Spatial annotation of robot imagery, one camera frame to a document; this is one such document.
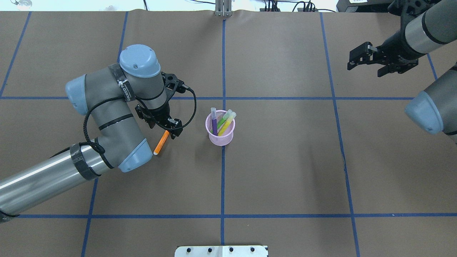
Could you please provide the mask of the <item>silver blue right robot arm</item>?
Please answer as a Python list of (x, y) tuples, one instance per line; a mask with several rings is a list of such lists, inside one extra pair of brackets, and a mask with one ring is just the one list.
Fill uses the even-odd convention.
[[(457, 2), (455, 0), (395, 0), (387, 11), (400, 17), (400, 28), (381, 45), (364, 42), (349, 52), (347, 69), (360, 65), (381, 65), (377, 76), (403, 74), (430, 53), (456, 41)], [(405, 114), (430, 135), (445, 134), (456, 142), (456, 65), (438, 76), (430, 65), (434, 81), (405, 107)]]

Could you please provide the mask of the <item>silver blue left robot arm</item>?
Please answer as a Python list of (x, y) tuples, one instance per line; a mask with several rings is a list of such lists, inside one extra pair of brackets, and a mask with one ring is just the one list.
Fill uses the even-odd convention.
[(176, 92), (192, 92), (176, 75), (163, 72), (155, 51), (142, 44), (122, 50), (117, 63), (69, 81), (65, 90), (84, 116), (85, 140), (3, 179), (1, 223), (111, 169), (129, 172), (149, 162), (153, 151), (128, 103), (138, 101), (138, 117), (175, 138), (185, 124), (170, 116), (169, 101)]

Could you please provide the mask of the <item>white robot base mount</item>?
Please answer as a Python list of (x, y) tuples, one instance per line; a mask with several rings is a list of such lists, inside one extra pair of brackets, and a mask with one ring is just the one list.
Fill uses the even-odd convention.
[(175, 257), (269, 257), (267, 246), (229, 245), (229, 246), (181, 246), (177, 247)]

